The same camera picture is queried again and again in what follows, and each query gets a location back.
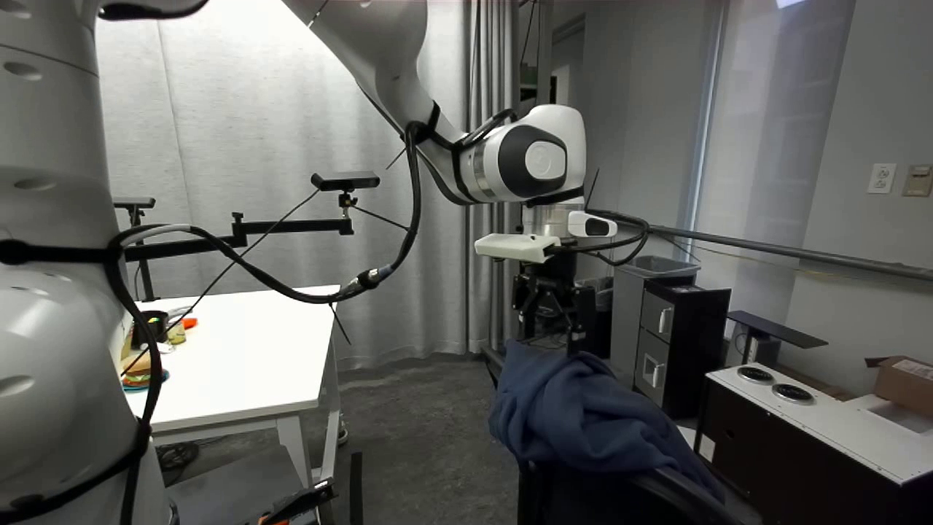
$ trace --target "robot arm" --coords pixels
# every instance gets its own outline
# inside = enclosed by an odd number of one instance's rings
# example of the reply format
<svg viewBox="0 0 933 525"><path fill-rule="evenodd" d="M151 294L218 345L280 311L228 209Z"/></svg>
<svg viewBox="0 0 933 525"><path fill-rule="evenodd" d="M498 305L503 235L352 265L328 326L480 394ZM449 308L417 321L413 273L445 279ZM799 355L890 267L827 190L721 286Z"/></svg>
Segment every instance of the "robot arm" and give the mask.
<svg viewBox="0 0 933 525"><path fill-rule="evenodd" d="M417 76L425 0L286 0L340 57L360 94L395 127L420 125L420 158L454 203L527 202L584 184L584 117L540 104L509 125L468 136L451 125Z"/></svg>

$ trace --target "blue jacket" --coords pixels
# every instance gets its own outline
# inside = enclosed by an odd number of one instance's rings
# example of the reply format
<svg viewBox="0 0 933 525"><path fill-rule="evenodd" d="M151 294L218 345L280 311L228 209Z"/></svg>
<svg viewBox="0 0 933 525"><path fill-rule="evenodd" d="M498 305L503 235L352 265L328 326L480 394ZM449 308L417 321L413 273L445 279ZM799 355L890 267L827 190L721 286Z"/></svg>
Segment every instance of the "blue jacket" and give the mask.
<svg viewBox="0 0 933 525"><path fill-rule="evenodd" d="M626 391L594 355L509 345L490 429L519 461L633 475L667 467L725 498L667 415Z"/></svg>

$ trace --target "floor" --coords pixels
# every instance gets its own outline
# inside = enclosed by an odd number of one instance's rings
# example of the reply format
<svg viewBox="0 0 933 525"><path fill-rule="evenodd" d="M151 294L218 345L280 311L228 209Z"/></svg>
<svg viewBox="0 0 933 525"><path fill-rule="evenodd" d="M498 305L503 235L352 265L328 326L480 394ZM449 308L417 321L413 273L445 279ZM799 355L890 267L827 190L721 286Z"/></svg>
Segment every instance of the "floor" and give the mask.
<svg viewBox="0 0 933 525"><path fill-rule="evenodd" d="M343 372L340 403L350 442L337 461L334 525L350 525L350 451L360 454L365 525L516 521L516 463L487 431L493 381L483 362L428 358ZM276 445L274 435L200 442L199 461L171 482L269 445Z"/></svg>

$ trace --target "table leg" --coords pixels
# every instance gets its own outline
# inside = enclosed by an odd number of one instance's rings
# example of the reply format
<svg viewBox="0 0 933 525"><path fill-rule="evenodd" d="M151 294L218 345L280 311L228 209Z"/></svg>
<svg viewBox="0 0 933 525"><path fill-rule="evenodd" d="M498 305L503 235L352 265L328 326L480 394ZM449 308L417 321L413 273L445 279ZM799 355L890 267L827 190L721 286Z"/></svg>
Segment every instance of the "table leg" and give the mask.
<svg viewBox="0 0 933 525"><path fill-rule="evenodd" d="M302 440L301 416L276 421L280 442L289 450L301 486L312 486L309 450Z"/></svg>

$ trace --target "light switch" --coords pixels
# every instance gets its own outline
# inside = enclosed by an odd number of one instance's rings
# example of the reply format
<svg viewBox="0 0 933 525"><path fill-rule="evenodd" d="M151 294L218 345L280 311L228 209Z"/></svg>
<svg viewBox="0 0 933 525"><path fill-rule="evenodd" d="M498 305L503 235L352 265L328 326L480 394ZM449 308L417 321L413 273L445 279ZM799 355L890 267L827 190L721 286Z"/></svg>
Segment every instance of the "light switch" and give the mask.
<svg viewBox="0 0 933 525"><path fill-rule="evenodd" d="M907 199L926 199L933 192L933 162L912 162L907 167Z"/></svg>
<svg viewBox="0 0 933 525"><path fill-rule="evenodd" d="M868 177L868 192L893 192L898 162L874 162Z"/></svg>

